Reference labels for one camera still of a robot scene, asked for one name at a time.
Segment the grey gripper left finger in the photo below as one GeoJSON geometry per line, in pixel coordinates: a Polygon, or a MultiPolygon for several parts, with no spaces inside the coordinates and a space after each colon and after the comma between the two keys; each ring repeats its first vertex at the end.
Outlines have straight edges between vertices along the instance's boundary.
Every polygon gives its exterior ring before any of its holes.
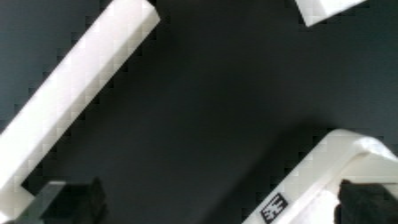
{"type": "Polygon", "coordinates": [[[99,179],[76,184],[49,181],[13,219],[13,224],[99,224],[106,194],[99,179]]]}

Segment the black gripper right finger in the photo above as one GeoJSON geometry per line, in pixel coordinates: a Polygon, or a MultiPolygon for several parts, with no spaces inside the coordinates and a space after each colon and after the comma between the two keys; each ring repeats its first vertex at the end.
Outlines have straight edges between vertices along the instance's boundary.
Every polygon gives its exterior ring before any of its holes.
{"type": "Polygon", "coordinates": [[[398,224],[398,197],[379,183],[340,181],[333,224],[398,224]]]}

